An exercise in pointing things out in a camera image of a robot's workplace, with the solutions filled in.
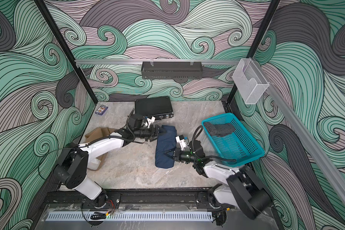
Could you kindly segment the grey polka dot skirt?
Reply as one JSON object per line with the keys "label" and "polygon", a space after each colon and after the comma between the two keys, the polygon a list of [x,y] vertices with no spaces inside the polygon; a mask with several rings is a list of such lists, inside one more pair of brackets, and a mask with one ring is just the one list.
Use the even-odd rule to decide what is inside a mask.
{"label": "grey polka dot skirt", "polygon": [[214,125],[210,122],[204,122],[203,126],[212,137],[225,137],[236,131],[236,128],[231,123]]}

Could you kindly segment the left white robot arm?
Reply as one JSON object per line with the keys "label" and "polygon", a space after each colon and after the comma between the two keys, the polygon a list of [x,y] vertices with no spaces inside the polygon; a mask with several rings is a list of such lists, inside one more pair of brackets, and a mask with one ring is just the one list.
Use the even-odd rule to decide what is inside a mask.
{"label": "left white robot arm", "polygon": [[153,122],[154,118],[149,119],[140,114],[131,113],[124,127],[106,137],[84,145],[68,144],[53,166],[54,176],[66,188],[74,189],[86,196],[95,208],[104,207],[108,196],[104,189],[87,176],[88,165],[97,157],[135,142],[137,138],[154,141],[167,133],[164,128],[154,125]]}

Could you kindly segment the tan brown skirt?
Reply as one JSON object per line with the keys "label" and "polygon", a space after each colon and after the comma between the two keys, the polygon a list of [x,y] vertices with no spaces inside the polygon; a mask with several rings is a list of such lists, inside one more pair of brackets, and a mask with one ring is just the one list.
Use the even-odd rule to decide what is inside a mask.
{"label": "tan brown skirt", "polygon": [[[109,136],[114,131],[116,131],[115,128],[109,128],[109,127],[98,127],[98,128],[95,128],[91,132],[89,132],[89,133],[84,135],[84,137],[85,137],[84,143],[88,143],[88,142],[94,141],[96,139]],[[101,156],[98,156],[96,159],[92,160],[88,164],[88,169],[91,170],[91,171],[99,170],[103,166],[103,164],[105,163],[107,155],[108,155],[108,152],[103,154],[103,155],[101,155]]]}

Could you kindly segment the dark blue denim skirt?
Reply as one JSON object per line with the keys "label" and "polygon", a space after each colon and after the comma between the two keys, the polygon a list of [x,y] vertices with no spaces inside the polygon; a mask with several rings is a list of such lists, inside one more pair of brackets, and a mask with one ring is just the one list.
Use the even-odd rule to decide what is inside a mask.
{"label": "dark blue denim skirt", "polygon": [[170,149],[176,149],[177,131],[174,126],[163,125],[167,132],[157,138],[155,151],[155,166],[157,168],[169,169],[174,166],[174,160],[166,157],[163,153]]}

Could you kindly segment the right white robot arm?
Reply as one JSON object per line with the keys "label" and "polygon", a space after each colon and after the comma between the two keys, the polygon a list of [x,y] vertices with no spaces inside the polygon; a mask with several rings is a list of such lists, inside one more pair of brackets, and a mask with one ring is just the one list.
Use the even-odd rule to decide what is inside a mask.
{"label": "right white robot arm", "polygon": [[191,163],[199,175],[219,181],[207,195],[213,209],[238,208],[249,219],[255,219],[271,206],[273,197],[268,188],[248,166],[229,167],[216,162],[218,158],[206,156],[197,140],[190,142],[189,147],[189,151],[173,148],[163,153],[176,162]]}

